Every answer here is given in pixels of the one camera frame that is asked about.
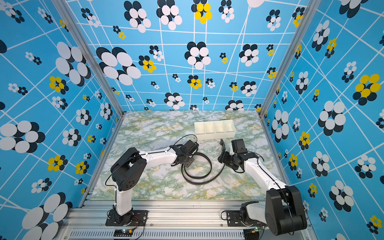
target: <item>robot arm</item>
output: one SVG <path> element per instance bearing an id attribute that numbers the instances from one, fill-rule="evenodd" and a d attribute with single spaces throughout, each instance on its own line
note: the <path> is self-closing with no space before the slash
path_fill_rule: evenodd
<path id="1" fill-rule="evenodd" d="M 237 170 L 242 168 L 252 176 L 263 191 L 266 192 L 265 205 L 258 202 L 242 204 L 240 214 L 242 222 L 252 225 L 255 220 L 264 222 L 274 235 L 294 232 L 307 227 L 300 191 L 295 186 L 287 186 L 278 180 L 261 162 L 258 154 L 249 152 L 242 139 L 232 141 L 234 154 L 225 151 L 223 140 L 219 162 Z"/>
<path id="2" fill-rule="evenodd" d="M 194 160 L 192 154 L 197 152 L 198 146 L 199 144 L 189 140 L 184 145 L 169 146 L 169 150 L 145 152 L 134 147 L 129 148 L 111 167 L 112 180 L 117 184 L 116 202 L 111 211 L 116 223 L 123 226 L 132 220 L 132 188 L 145 169 L 167 163 L 189 167 Z"/>

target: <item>black cable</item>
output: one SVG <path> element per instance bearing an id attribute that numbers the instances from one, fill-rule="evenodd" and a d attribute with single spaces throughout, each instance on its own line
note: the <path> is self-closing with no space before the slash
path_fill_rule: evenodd
<path id="1" fill-rule="evenodd" d="M 136 238 L 136 239 L 134 239 L 134 240 L 138 240 L 138 239 L 143 235 L 144 230 L 145 230 L 145 224 L 144 224 L 142 221 L 140 221 L 140 220 L 136 220 L 136 221 L 141 222 L 141 223 L 143 224 L 143 232 L 140 234 L 140 236 L 139 236 L 138 238 Z"/>
<path id="2" fill-rule="evenodd" d="M 263 232 L 262 232 L 262 235 L 260 236 L 259 240 L 263 237 L 265 227 L 266 227 L 266 225 L 264 225 Z"/>
<path id="3" fill-rule="evenodd" d="M 192 156 L 194 156 L 194 155 L 199 155 L 199 156 L 202 156 L 202 157 L 204 157 L 205 159 L 207 159 L 207 161 L 209 162 L 209 165 L 210 165 L 210 170 L 209 170 L 209 173 L 206 174 L 206 175 L 204 175 L 204 176 L 198 176 L 198 177 L 196 177 L 196 176 L 191 176 L 191 175 L 189 175 L 189 174 L 187 173 L 184 164 L 181 164 L 181 174 L 183 175 L 183 178 L 185 179 L 185 181 L 188 182 L 189 184 L 192 184 L 192 185 L 204 185 L 204 184 L 210 183 L 210 182 L 212 182 L 213 180 L 215 180 L 215 179 L 222 173 L 222 171 L 223 171 L 224 168 L 225 168 L 225 165 L 223 165 L 223 168 L 221 168 L 220 172 L 219 172 L 215 177 L 213 177 L 212 179 L 210 179 L 210 180 L 208 180 L 208 181 L 205 181 L 205 182 L 193 182 L 193 181 L 191 181 L 191 180 L 188 180 L 188 179 L 185 177 L 185 175 L 184 175 L 183 168 L 184 168 L 184 170 L 185 170 L 187 176 L 190 177 L 190 178 L 193 178 L 193 179 L 203 179 L 203 178 L 206 178 L 206 177 L 211 173 L 211 171 L 212 171 L 212 162 L 211 162 L 211 160 L 210 160 L 205 154 L 200 153 L 200 152 L 196 152 L 196 153 L 194 153 Z"/>
<path id="4" fill-rule="evenodd" d="M 224 210 L 224 211 L 222 211 L 221 213 L 220 213 L 220 217 L 221 217 L 221 220 L 223 220 L 223 221 L 227 221 L 228 219 L 223 219 L 223 212 L 226 212 L 227 210 Z"/>
<path id="5" fill-rule="evenodd" d="M 185 172 L 185 174 L 186 174 L 188 177 L 190 177 L 190 178 L 193 178 L 193 179 L 204 179 L 204 178 L 208 177 L 209 174 L 210 174 L 211 171 L 212 171 L 212 162 L 211 162 L 211 160 L 210 160 L 205 154 L 203 154 L 203 153 L 197 152 L 197 153 L 194 153 L 192 156 L 195 156 L 195 155 L 202 156 L 202 157 L 204 157 L 206 160 L 208 160 L 208 163 L 209 163 L 209 166 L 210 166 L 209 172 L 208 172 L 206 175 L 204 175 L 204 176 L 200 176 L 200 177 L 199 177 L 199 176 L 191 176 L 191 175 L 188 174 L 187 169 L 185 168 L 185 165 L 184 165 L 184 172 Z"/>
<path id="6" fill-rule="evenodd" d="M 243 170 L 242 172 L 236 172 L 235 170 L 233 170 L 235 173 L 245 173 L 245 170 Z"/>
<path id="7" fill-rule="evenodd" d="M 181 139 L 183 139 L 183 138 L 185 138 L 186 136 L 190 136 L 190 135 L 193 135 L 193 136 L 195 136 L 195 138 L 196 138 L 196 142 L 197 142 L 197 137 L 196 137 L 196 135 L 195 134 L 187 134 L 187 135 L 185 135 L 185 136 L 183 136 L 183 137 L 181 137 L 179 140 L 177 140 L 174 144 L 172 144 L 172 145 L 176 145 L 176 143 L 178 143 Z"/>

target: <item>white robot arm segment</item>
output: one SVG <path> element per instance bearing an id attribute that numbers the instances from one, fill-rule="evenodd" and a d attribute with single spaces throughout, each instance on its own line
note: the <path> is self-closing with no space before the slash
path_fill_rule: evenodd
<path id="1" fill-rule="evenodd" d="M 140 151 L 140 156 L 147 161 L 144 170 L 149 167 L 155 167 L 161 164 L 172 164 L 175 162 L 177 155 L 173 149 L 166 151 L 165 149 L 144 152 Z M 132 210 L 132 189 L 116 190 L 116 203 L 115 208 L 120 216 Z"/>

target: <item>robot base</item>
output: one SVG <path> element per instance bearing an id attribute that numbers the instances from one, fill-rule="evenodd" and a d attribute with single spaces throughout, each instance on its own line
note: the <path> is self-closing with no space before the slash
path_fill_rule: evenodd
<path id="1" fill-rule="evenodd" d="M 138 222 L 139 226 L 145 226 L 148 217 L 147 210 L 131 210 L 124 216 L 120 216 L 117 212 L 111 209 L 108 212 L 106 226 L 135 226 L 136 221 L 131 221 L 133 217 L 138 217 L 141 222 Z"/>
<path id="2" fill-rule="evenodd" d="M 242 222 L 240 211 L 228 210 L 226 211 L 226 216 L 228 227 L 258 227 L 262 229 L 266 225 L 265 223 L 259 222 L 257 220 L 254 220 L 252 225 L 245 225 Z"/>

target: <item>black mounting plate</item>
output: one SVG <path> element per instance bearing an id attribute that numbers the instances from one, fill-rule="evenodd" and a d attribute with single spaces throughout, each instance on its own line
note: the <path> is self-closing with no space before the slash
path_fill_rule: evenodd
<path id="1" fill-rule="evenodd" d="M 139 226 L 145 226 L 147 219 L 148 219 L 148 211 L 147 210 L 133 210 L 133 216 L 136 216 L 139 218 L 141 222 L 139 222 Z M 121 223 L 115 222 L 115 217 L 114 217 L 114 210 L 110 210 L 108 212 L 108 217 L 107 221 L 105 222 L 106 226 L 122 226 Z M 136 225 L 136 221 L 131 221 L 129 224 L 124 225 L 124 226 L 132 226 L 134 227 Z"/>
<path id="2" fill-rule="evenodd" d="M 227 224 L 228 227 L 263 227 L 266 226 L 265 223 L 259 222 L 255 220 L 254 224 L 252 225 L 245 225 L 241 221 L 241 214 L 240 211 L 232 211 L 228 210 L 226 211 L 227 216 Z"/>

